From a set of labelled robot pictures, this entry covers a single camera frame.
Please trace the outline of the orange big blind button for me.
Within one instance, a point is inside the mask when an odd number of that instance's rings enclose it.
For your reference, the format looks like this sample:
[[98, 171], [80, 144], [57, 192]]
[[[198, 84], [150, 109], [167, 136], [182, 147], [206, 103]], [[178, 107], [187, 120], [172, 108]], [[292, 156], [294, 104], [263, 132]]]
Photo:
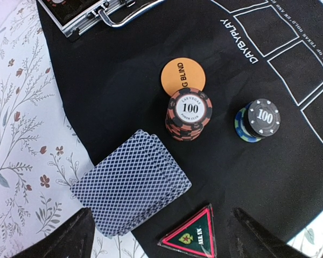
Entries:
[[202, 91], [206, 84], [206, 75], [202, 66], [195, 60], [176, 58], [164, 66], [160, 80], [164, 91], [171, 97], [183, 88]]

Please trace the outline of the black and green chip stack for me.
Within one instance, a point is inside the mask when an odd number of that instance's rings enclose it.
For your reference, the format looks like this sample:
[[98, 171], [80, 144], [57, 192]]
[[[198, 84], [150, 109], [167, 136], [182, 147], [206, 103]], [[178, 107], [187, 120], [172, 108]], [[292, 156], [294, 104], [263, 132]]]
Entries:
[[273, 136], [278, 131], [280, 124], [278, 108], [265, 98], [256, 99], [241, 108], [234, 121], [237, 135], [250, 143]]

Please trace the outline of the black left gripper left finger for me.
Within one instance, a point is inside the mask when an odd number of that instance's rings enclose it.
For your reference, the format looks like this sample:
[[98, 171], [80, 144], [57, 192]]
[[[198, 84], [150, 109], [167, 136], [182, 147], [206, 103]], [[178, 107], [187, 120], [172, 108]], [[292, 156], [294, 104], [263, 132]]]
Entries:
[[91, 209], [81, 208], [50, 235], [14, 257], [91, 257], [94, 235]]

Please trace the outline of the blue playing card deck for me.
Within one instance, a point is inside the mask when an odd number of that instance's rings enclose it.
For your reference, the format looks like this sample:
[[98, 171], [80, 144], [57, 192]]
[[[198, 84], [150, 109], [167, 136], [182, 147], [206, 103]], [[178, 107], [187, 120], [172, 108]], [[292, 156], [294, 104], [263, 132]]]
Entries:
[[125, 235], [191, 188], [192, 184], [155, 134], [136, 131], [71, 192], [91, 209], [106, 237]]

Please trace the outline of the orange black chip stack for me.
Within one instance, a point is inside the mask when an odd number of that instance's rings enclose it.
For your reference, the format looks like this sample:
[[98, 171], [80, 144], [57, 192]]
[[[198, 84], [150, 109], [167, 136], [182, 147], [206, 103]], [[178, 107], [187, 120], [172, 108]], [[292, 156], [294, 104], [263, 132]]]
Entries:
[[183, 88], [170, 98], [165, 127], [172, 138], [192, 141], [200, 136], [213, 111], [210, 98], [195, 88]]

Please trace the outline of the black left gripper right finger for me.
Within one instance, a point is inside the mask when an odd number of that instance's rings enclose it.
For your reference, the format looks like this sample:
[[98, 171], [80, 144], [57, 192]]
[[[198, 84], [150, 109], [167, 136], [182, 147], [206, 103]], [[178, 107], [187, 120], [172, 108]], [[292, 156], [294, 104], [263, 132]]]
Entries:
[[242, 208], [233, 208], [233, 257], [306, 257], [270, 233]]

